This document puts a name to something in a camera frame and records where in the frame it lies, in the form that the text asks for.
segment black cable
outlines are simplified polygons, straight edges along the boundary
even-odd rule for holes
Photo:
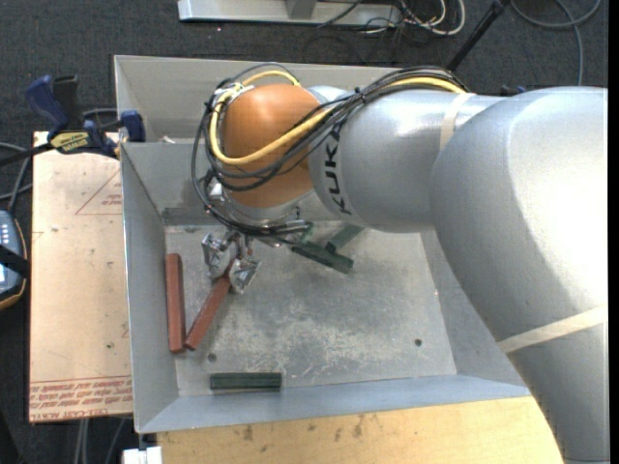
[[[118,443],[118,438],[120,437],[120,433],[123,430],[123,426],[125,425],[126,422],[127,422],[126,419],[121,419],[120,424],[118,425],[118,428],[116,428],[116,432],[114,433],[112,441],[109,444],[109,450],[107,451],[107,456],[105,457],[105,461],[103,462],[103,464],[110,464],[112,455],[114,454],[114,451],[116,450],[116,444]]]
[[[21,165],[21,169],[19,170],[19,174],[17,175],[17,179],[15,180],[13,192],[11,193],[11,199],[9,200],[9,205],[7,206],[7,212],[9,212],[11,215],[14,214],[15,202],[17,201],[17,197],[19,196],[19,189],[21,188],[21,183],[23,182],[23,178],[26,175],[26,170],[28,169],[29,163],[30,159],[26,159],[24,161],[24,163]]]
[[[335,17],[327,20],[326,22],[323,22],[322,24],[319,24],[316,29],[321,29],[323,27],[327,27],[330,26],[331,24],[335,24],[336,22],[338,22],[339,20],[342,20],[343,18],[345,18],[347,15],[349,15],[352,11],[354,11],[361,3],[363,3],[365,0],[357,0],[355,1],[350,7],[348,7],[348,9],[346,9],[344,12],[342,12],[341,14],[336,15]]]
[[[14,144],[4,143],[4,142],[1,142],[1,141],[0,141],[0,148],[4,148],[4,149],[7,149],[7,150],[13,150],[13,151],[20,152],[20,153],[26,151],[25,148],[22,148],[20,146],[16,146]],[[27,190],[30,190],[31,188],[32,188],[32,184],[28,184],[27,186],[24,186],[23,188],[19,188],[18,191],[17,191],[17,194],[22,194],[22,193],[26,192]],[[2,201],[4,199],[13,198],[13,197],[14,197],[14,192],[13,191],[7,192],[6,194],[0,194],[0,201]]]
[[[455,71],[458,68],[462,60],[464,60],[466,55],[468,55],[487,29],[492,25],[492,22],[494,22],[498,16],[503,14],[505,7],[507,7],[511,1],[512,0],[495,0],[492,2],[492,5],[486,12],[486,15],[482,17],[482,20],[480,20],[477,24],[471,36],[468,37],[454,58],[449,62],[447,69],[450,71]]]
[[[39,153],[44,153],[46,151],[53,150],[53,149],[54,149],[53,146],[51,146],[49,143],[45,143],[45,144],[42,144],[41,146],[36,146],[34,148],[20,151],[18,153],[15,153],[14,155],[9,155],[8,157],[0,159],[0,167],[10,165],[11,163],[15,163],[16,161],[21,161],[21,160],[28,159],[30,157],[34,157],[35,155],[38,155]]]
[[[222,81],[219,87],[222,87],[226,82],[237,82],[246,73],[250,73],[252,71],[255,71],[256,69],[262,69],[263,67],[277,67],[278,69],[282,69],[283,71],[289,73],[295,79],[297,79],[297,77],[288,67],[280,64],[279,62],[262,62],[260,64],[256,64],[255,66],[251,66],[251,67],[248,67],[247,69],[244,69],[243,71],[237,73],[234,77],[231,77],[230,79],[226,79],[225,81]]]
[[[92,110],[86,110],[82,112],[84,117],[96,117],[98,115],[118,115],[117,108],[93,108]]]
[[[315,63],[316,62],[314,60],[308,60],[307,54],[308,54],[308,50],[310,49],[310,47],[316,42],[319,42],[321,40],[322,41],[332,40],[337,43],[345,44],[357,56],[357,58],[359,59],[359,62],[361,62],[362,64],[365,64],[368,62],[366,57],[364,57],[361,54],[361,52],[357,49],[357,47],[354,46],[352,43],[348,42],[347,40],[345,40],[344,38],[341,38],[339,36],[323,35],[323,36],[316,36],[316,37],[310,38],[309,40],[305,42],[305,44],[303,45],[302,55],[301,55],[301,61],[303,63],[307,63],[307,62]]]

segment yellow cable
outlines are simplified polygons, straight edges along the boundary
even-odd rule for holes
[[[451,91],[452,93],[466,93],[462,88],[452,84],[444,79],[437,79],[434,77],[411,77],[409,79],[401,79],[389,86],[399,86],[401,84],[426,84],[426,86],[437,86],[439,88]]]
[[[266,72],[257,73],[256,75],[253,75],[249,79],[244,80],[243,85],[247,86],[248,84],[252,84],[254,81],[257,81],[258,79],[261,79],[262,77],[268,77],[269,75],[280,75],[288,79],[295,86],[301,85],[294,75],[289,74],[288,72],[284,72],[284,71],[266,71]]]
[[[250,79],[245,81],[243,84],[247,85],[248,83],[257,80],[260,77],[264,77],[265,75],[272,75],[272,74],[274,74],[274,75],[290,76],[290,74],[287,74],[286,72],[280,72],[280,71],[262,72],[262,73],[259,73],[259,74],[256,74],[256,75],[250,77]],[[463,89],[461,89],[460,87],[456,86],[455,84],[452,84],[449,81],[446,81],[446,80],[443,80],[443,79],[434,78],[434,77],[411,77],[409,79],[401,79],[401,80],[393,82],[393,83],[391,83],[391,84],[389,84],[389,85],[387,85],[385,87],[400,86],[400,85],[403,85],[403,84],[424,84],[426,86],[436,86],[436,87],[442,88],[444,90],[451,91],[452,93],[465,93],[465,91]],[[328,108],[326,110],[323,110],[320,113],[317,113],[316,115],[314,115],[310,119],[306,120],[306,122],[304,122],[300,126],[297,126],[296,128],[294,128],[292,130],[289,130],[288,132],[283,134],[279,139],[276,139],[272,143],[267,144],[266,146],[260,148],[258,151],[254,152],[254,153],[251,153],[250,155],[246,155],[244,157],[240,157],[240,158],[237,158],[237,159],[232,159],[232,158],[227,157],[221,151],[220,143],[217,140],[217,137],[218,137],[217,136],[217,134],[218,134],[217,133],[217,123],[219,121],[219,117],[220,117],[220,113],[221,113],[221,108],[223,107],[223,105],[225,104],[227,99],[230,98],[235,93],[236,93],[236,91],[226,91],[225,93],[223,93],[221,95],[221,97],[218,99],[217,104],[213,108],[213,116],[211,117],[211,123],[209,125],[209,134],[210,134],[211,147],[213,149],[213,153],[214,153],[215,157],[219,161],[221,161],[223,163],[230,164],[230,165],[245,165],[247,163],[251,163],[252,161],[259,160],[262,157],[265,157],[266,155],[269,155],[269,154],[273,153],[275,150],[277,150],[279,147],[281,147],[282,145],[284,145],[288,141],[291,141],[291,140],[295,139],[296,137],[298,137],[303,132],[313,128],[314,126],[316,126],[333,109],[333,108]]]

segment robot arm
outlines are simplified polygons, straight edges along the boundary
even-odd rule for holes
[[[476,96],[436,69],[353,93],[237,84],[207,112],[211,211],[289,242],[315,190],[358,226],[435,228],[567,461],[608,461],[607,91]]]

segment metal stand base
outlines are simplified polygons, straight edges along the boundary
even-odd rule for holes
[[[341,14],[349,3],[317,2],[310,17],[291,18],[286,0],[179,0],[178,12],[182,21],[247,21],[281,22],[289,24],[321,24]],[[380,27],[383,19],[397,21],[399,12],[391,5],[361,4],[336,22],[344,26]]]

